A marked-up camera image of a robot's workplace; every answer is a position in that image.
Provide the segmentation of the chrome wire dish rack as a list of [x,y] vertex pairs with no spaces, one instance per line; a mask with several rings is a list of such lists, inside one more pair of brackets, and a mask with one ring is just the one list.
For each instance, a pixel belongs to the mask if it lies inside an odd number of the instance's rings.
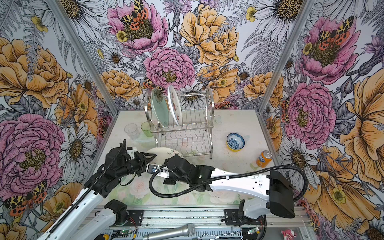
[[183,124],[178,126],[169,110],[169,126],[163,127],[157,120],[151,106],[151,90],[145,96],[144,111],[148,122],[153,123],[151,132],[156,147],[166,147],[179,151],[185,157],[209,156],[213,158],[213,128],[215,103],[211,88],[202,92],[179,93],[179,100],[186,97],[196,97],[202,100],[201,106],[182,107]]

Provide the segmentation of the blue white porcelain bowl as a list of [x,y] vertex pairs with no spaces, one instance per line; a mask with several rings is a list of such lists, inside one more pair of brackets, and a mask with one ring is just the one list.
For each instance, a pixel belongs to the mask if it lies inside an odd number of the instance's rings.
[[245,146],[245,140],[244,138],[239,135],[238,133],[230,133],[227,135],[227,145],[231,146],[232,148],[244,148]]

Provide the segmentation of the cream white plate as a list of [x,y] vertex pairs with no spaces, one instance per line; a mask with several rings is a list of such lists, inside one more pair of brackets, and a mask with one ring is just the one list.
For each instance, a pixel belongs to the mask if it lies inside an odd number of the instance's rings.
[[176,150],[170,149],[170,148],[152,148],[150,150],[147,150],[146,153],[149,154],[156,154],[157,156],[151,161],[151,164],[153,165],[163,165],[165,163],[165,160],[170,159],[174,155],[179,155],[181,158],[184,156],[179,153]]

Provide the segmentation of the yellow plastic bowl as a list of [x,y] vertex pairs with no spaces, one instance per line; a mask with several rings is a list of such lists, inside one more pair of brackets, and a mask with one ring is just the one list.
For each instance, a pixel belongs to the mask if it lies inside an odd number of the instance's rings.
[[227,145],[227,147],[228,147],[228,149],[230,150],[230,151],[233,151],[233,152],[238,152],[238,151],[241,151],[243,148],[232,148],[231,146],[229,146],[229,145]]

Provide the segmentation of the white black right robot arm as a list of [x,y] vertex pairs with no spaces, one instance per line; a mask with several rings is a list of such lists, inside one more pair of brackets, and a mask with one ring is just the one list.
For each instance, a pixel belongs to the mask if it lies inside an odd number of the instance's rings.
[[248,173],[246,177],[241,177],[211,166],[195,166],[179,155],[174,155],[165,161],[160,176],[171,183],[183,182],[190,187],[217,178],[196,190],[230,191],[251,196],[252,199],[243,201],[239,209],[240,215],[249,219],[268,213],[286,219],[295,217],[293,187],[280,172],[272,168],[263,173]]

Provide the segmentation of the white watermelon pattern plate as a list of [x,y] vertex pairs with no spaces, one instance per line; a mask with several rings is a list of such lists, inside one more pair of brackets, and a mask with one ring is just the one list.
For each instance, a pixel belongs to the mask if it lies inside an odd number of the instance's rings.
[[181,109],[180,101],[178,98],[178,94],[172,85],[168,86],[167,93],[168,93],[168,104],[171,111],[171,115],[175,123],[178,126],[181,126],[183,124],[183,118],[182,118],[182,109]]

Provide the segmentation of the clear glass cup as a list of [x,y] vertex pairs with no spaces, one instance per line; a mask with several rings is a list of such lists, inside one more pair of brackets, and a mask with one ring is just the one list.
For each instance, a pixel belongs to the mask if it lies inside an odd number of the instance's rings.
[[131,140],[136,140],[140,136],[140,132],[136,124],[126,125],[124,131],[131,138]]

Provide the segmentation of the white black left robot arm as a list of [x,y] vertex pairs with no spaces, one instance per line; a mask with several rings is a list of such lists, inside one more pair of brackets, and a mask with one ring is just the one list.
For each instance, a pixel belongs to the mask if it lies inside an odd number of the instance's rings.
[[106,155],[105,164],[86,182],[80,195],[41,236],[41,240],[92,240],[115,222],[124,223],[127,219],[127,206],[116,201],[117,206],[106,207],[90,223],[82,226],[86,217],[119,185],[122,178],[141,176],[156,154],[136,152],[133,148],[113,148]]

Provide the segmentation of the green glass jar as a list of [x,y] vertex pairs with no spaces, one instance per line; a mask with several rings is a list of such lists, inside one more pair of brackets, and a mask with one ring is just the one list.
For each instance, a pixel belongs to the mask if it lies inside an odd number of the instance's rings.
[[148,122],[148,121],[146,121],[146,122],[143,122],[142,124],[141,124],[141,130],[142,130],[142,132],[144,133],[144,135],[146,136],[146,137],[148,137],[148,138],[151,138],[151,137],[153,137],[153,134],[152,134],[152,132],[151,132],[151,129],[153,128],[153,123],[152,122]]

